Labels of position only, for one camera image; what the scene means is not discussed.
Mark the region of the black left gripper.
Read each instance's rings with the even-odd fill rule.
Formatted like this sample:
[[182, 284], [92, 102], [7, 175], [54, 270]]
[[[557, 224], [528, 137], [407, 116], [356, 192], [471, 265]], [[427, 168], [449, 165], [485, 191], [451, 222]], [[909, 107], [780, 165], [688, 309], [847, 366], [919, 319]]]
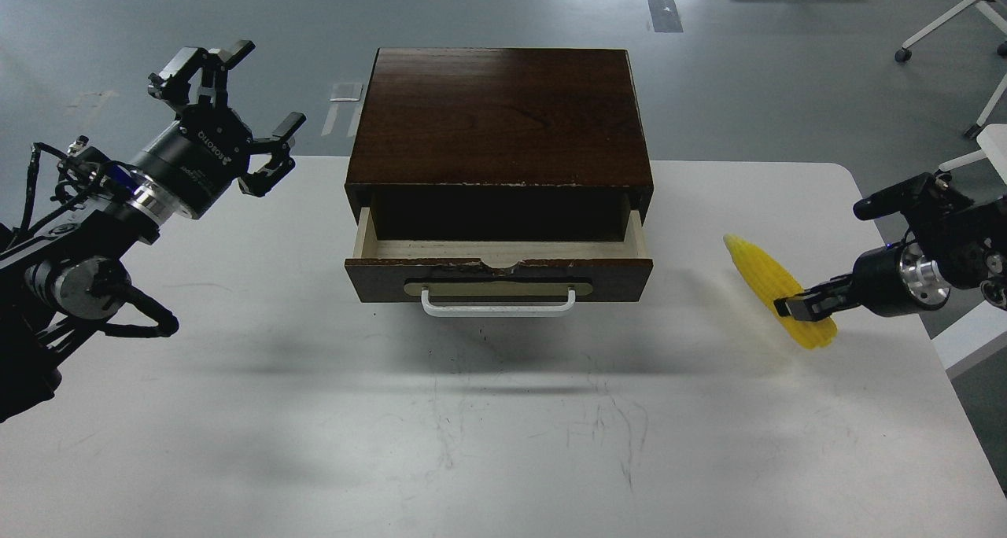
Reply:
[[[248, 126], [228, 109], [229, 71], [255, 48], [251, 40], [238, 40], [231, 48], [183, 47], [161, 72], [149, 76], [149, 96], [180, 117], [131, 163], [171, 193], [187, 219], [200, 219], [240, 175], [242, 193], [265, 197], [296, 166], [293, 136], [305, 114], [291, 112], [269, 138], [249, 142]], [[266, 164], [245, 173], [249, 154], [267, 155]]]

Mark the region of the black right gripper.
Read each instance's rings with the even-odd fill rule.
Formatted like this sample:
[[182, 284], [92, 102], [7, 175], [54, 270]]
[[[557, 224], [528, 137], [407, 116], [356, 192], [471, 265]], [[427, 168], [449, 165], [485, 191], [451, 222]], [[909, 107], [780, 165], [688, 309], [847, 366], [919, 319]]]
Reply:
[[834, 313], [867, 308], [874, 315], [917, 315], [943, 308], [952, 286], [942, 276], [936, 260], [919, 245], [886, 245], [863, 252], [852, 275], [841, 275], [774, 299], [773, 310], [796, 322], [821, 322]]

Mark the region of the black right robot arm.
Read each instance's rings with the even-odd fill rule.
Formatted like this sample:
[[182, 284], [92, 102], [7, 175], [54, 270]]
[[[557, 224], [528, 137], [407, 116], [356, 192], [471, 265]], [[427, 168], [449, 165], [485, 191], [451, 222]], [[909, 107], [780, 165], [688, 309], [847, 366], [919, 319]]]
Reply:
[[859, 220], [901, 213], [906, 235], [863, 252], [852, 272], [792, 297], [776, 295], [771, 308], [798, 322], [820, 322], [838, 311], [867, 308], [874, 315], [917, 315], [945, 306], [953, 289], [978, 289], [1005, 309], [1005, 198], [975, 204], [955, 190], [949, 173], [921, 173], [853, 205]]

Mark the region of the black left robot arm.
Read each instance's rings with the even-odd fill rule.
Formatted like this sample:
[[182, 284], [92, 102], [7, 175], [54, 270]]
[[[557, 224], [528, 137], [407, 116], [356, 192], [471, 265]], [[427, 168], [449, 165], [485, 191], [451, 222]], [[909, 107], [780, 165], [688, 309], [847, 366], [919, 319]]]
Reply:
[[96, 333], [176, 333], [179, 320], [133, 283], [123, 255], [157, 241], [176, 213], [201, 218], [231, 183], [262, 197], [294, 168], [302, 112], [256, 138], [229, 104], [230, 72], [254, 47], [184, 47], [152, 73], [148, 93], [174, 120], [133, 161], [108, 158], [86, 136], [65, 151], [32, 145], [21, 222], [2, 228], [3, 419], [53, 399], [60, 365]]

